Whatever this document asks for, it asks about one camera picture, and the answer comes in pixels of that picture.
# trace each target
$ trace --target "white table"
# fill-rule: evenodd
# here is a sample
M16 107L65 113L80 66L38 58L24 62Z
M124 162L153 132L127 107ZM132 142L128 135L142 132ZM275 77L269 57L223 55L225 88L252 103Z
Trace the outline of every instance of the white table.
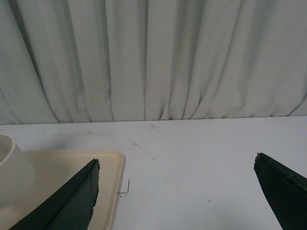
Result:
M119 150L115 230L281 230L257 151L307 177L307 117L0 126L24 151Z

